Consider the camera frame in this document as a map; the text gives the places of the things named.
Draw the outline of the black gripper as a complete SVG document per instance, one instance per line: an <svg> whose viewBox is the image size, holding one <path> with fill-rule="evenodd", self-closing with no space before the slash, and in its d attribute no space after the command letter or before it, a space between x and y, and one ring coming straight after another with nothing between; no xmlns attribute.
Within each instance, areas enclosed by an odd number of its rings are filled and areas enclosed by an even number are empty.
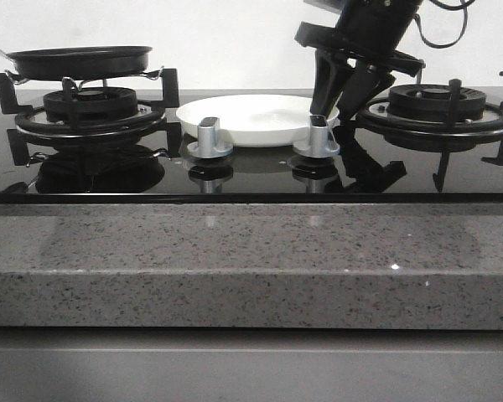
<svg viewBox="0 0 503 402"><path fill-rule="evenodd" d="M338 117L341 124L347 124L367 102L393 85L396 78L389 70L415 76L422 69L420 59L397 50L422 4L420 1L310 1L309 4L340 16L334 27L302 22L295 35L303 47L316 48L312 115L328 116L339 100ZM348 58L359 59L355 71Z"/></svg>

